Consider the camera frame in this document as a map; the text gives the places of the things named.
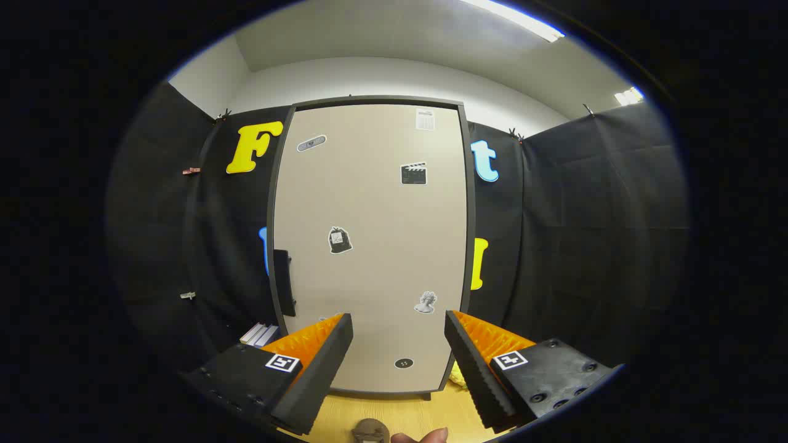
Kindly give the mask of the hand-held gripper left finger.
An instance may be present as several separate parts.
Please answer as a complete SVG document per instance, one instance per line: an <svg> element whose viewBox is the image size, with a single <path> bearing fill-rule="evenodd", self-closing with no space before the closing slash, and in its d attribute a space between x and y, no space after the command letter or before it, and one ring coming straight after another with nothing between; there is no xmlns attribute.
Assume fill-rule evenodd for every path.
<svg viewBox="0 0 788 443"><path fill-rule="evenodd" d="M231 346L182 376L200 395L264 431L309 434L352 340L352 315L341 313L261 348Z"/></svg>

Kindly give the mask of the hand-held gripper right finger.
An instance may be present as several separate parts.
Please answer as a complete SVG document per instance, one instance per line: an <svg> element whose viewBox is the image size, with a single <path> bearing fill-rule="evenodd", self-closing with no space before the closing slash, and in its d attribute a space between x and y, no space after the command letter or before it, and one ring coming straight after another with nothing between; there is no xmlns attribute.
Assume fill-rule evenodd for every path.
<svg viewBox="0 0 788 443"><path fill-rule="evenodd" d="M551 420L622 372L563 340L534 342L455 309L444 335L482 424L497 433Z"/></svg>

